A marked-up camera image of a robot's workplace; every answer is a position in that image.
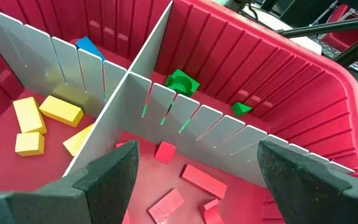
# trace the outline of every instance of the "toy block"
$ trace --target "toy block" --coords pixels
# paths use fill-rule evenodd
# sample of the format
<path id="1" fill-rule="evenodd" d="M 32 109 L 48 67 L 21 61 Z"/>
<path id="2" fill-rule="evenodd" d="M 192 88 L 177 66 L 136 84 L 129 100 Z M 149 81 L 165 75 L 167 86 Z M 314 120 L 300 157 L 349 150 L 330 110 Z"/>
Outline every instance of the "toy block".
<path id="1" fill-rule="evenodd" d="M 185 170 L 183 171 L 181 178 L 210 194 L 215 195 L 217 198 L 223 199 L 224 194 L 226 193 L 226 184 L 216 180 L 192 165 L 185 165 Z"/>
<path id="2" fill-rule="evenodd" d="M 191 97 L 200 84 L 183 71 L 176 69 L 165 81 L 165 86 L 179 94 Z"/>
<path id="3" fill-rule="evenodd" d="M 160 146 L 157 149 L 157 152 L 155 153 L 154 159 L 163 162 L 165 164 L 168 164 L 175 154 L 176 146 L 173 146 L 167 142 L 161 142 Z"/>
<path id="4" fill-rule="evenodd" d="M 85 138 L 88 136 L 89 132 L 91 131 L 93 124 L 89 125 L 88 127 L 82 129 L 82 131 L 76 133 L 71 138 L 67 139 L 63 142 L 63 145 L 66 147 L 67 151 L 72 155 L 75 156 L 82 143 L 85 141 Z"/>
<path id="5" fill-rule="evenodd" d="M 128 209 L 125 211 L 125 215 L 124 215 L 124 219 L 122 221 L 122 224 L 131 224 L 131 221 L 129 220 Z"/>
<path id="6" fill-rule="evenodd" d="M 219 214 L 219 202 L 217 199 L 205 204 L 204 210 L 201 212 L 205 224 L 224 224 L 221 215 Z"/>
<path id="7" fill-rule="evenodd" d="M 72 127 L 77 127 L 84 112 L 78 106 L 67 103 L 54 96 L 48 96 L 40 106 L 43 115 Z"/>
<path id="8" fill-rule="evenodd" d="M 39 132 L 19 133 L 16 136 L 15 152 L 21 156 L 35 156 L 44 153 L 45 138 Z"/>
<path id="9" fill-rule="evenodd" d="M 237 102 L 231 107 L 231 109 L 233 110 L 234 115 L 242 116 L 242 115 L 248 113 L 252 108 L 247 105 Z"/>
<path id="10" fill-rule="evenodd" d="M 13 107 L 22 133 L 39 132 L 45 134 L 47 132 L 44 119 L 38 110 L 38 104 L 34 97 L 13 101 Z"/>
<path id="11" fill-rule="evenodd" d="M 149 214 L 156 224 L 161 224 L 184 202 L 185 201 L 179 194 L 179 191 L 173 189 L 149 209 Z"/>
<path id="12" fill-rule="evenodd" d="M 219 205 L 219 200 L 218 199 L 214 199 L 208 203 L 206 203 L 205 205 L 203 205 L 203 211 L 208 211 L 209 209 L 218 206 Z"/>
<path id="13" fill-rule="evenodd" d="M 96 46 L 92 43 L 92 41 L 89 39 L 89 37 L 84 37 L 75 42 L 75 45 L 79 49 L 86 50 L 89 53 L 92 53 L 94 55 L 99 56 L 102 59 L 102 62 L 105 60 L 102 53 L 96 48 Z"/>
<path id="14" fill-rule="evenodd" d="M 125 144 L 126 142 L 122 142 L 122 143 L 117 143 L 116 144 L 116 148 L 118 148 L 118 147 L 121 147 L 123 144 Z"/>

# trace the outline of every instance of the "bin compartment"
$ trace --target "bin compartment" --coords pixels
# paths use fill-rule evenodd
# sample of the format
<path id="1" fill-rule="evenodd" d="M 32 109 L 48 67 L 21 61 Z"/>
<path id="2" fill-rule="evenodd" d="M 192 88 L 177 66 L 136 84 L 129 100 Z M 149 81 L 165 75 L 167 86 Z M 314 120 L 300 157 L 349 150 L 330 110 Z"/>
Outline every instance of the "bin compartment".
<path id="1" fill-rule="evenodd" d="M 73 45 L 84 36 L 105 61 Z M 163 85 L 176 69 L 200 83 L 192 98 Z M 18 157 L 11 101 L 47 95 L 87 115 L 77 128 L 44 118 L 45 154 Z M 235 102 L 252 111 L 235 117 Z M 62 142 L 93 122 L 71 159 Z M 179 178 L 191 164 L 227 184 L 225 223 L 283 223 L 257 142 L 358 177 L 358 86 L 340 65 L 207 0 L 0 1 L 0 138 L 0 190 L 36 189 L 139 139 L 132 222 L 153 223 L 146 211 L 177 188 L 185 204 L 167 223 L 203 223 L 197 207 L 213 198 Z M 161 141 L 177 147 L 168 165 L 153 158 Z"/>

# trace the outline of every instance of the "green triangular block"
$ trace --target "green triangular block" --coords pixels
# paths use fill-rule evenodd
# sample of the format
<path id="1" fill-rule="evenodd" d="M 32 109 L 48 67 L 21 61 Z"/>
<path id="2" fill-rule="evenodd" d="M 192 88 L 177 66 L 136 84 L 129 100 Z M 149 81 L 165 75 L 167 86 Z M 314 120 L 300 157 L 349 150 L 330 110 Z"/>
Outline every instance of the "green triangular block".
<path id="1" fill-rule="evenodd" d="M 240 102 L 234 103 L 231 109 L 234 112 L 234 115 L 236 116 L 242 116 L 246 113 L 248 113 L 252 108 L 250 106 L 244 105 Z"/>

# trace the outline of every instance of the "pink block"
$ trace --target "pink block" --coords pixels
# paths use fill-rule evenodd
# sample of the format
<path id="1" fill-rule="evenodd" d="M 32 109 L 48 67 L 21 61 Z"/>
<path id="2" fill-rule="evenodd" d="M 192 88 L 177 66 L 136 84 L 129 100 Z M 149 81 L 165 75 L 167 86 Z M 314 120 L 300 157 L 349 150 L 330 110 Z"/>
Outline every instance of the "pink block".
<path id="1" fill-rule="evenodd" d="M 128 209 L 125 211 L 124 220 L 122 221 L 122 224 L 131 224 L 131 221 L 129 220 Z"/>
<path id="2" fill-rule="evenodd" d="M 192 165 L 187 164 L 185 166 L 185 171 L 182 173 L 181 177 L 220 199 L 224 198 L 227 185 L 193 167 Z"/>
<path id="3" fill-rule="evenodd" d="M 167 142 L 161 142 L 160 146 L 157 149 L 157 153 L 155 153 L 154 159 L 168 164 L 175 154 L 176 146 L 173 146 Z"/>
<path id="4" fill-rule="evenodd" d="M 224 224 L 221 215 L 219 214 L 218 205 L 204 211 L 203 218 L 205 224 Z"/>
<path id="5" fill-rule="evenodd" d="M 122 146 L 123 144 L 125 144 L 125 142 L 123 142 L 123 143 L 117 143 L 117 144 L 116 144 L 116 148 Z"/>
<path id="6" fill-rule="evenodd" d="M 149 214 L 156 224 L 161 224 L 183 203 L 185 203 L 185 200 L 179 194 L 179 191 L 173 189 L 149 209 Z"/>

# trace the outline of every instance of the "bin floor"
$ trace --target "bin floor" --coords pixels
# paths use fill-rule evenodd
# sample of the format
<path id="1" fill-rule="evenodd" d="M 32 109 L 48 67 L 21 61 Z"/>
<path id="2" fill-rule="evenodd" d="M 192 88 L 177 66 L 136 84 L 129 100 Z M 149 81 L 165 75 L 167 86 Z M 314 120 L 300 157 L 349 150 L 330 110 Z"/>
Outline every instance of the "bin floor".
<path id="1" fill-rule="evenodd" d="M 131 223 L 154 223 L 147 210 L 174 188 L 185 203 L 164 224 L 204 223 L 198 207 L 214 197 L 180 178 L 185 164 L 191 164 L 227 185 L 226 196 L 219 202 L 220 214 L 226 224 L 261 222 L 262 188 L 177 153 L 168 165 L 161 163 L 154 159 L 157 146 L 131 133 L 123 133 L 118 143 L 131 139 L 138 139 L 140 143 L 139 170 L 128 207 Z"/>
<path id="2" fill-rule="evenodd" d="M 40 105 L 45 96 L 25 90 L 19 99 L 33 96 Z M 16 134 L 20 133 L 19 123 L 11 105 L 0 115 L 0 190 L 35 190 L 64 174 L 73 159 L 63 146 L 63 141 L 95 119 L 84 115 L 76 128 L 44 116 L 48 133 L 45 137 L 45 152 L 39 156 L 22 157 L 15 153 Z"/>

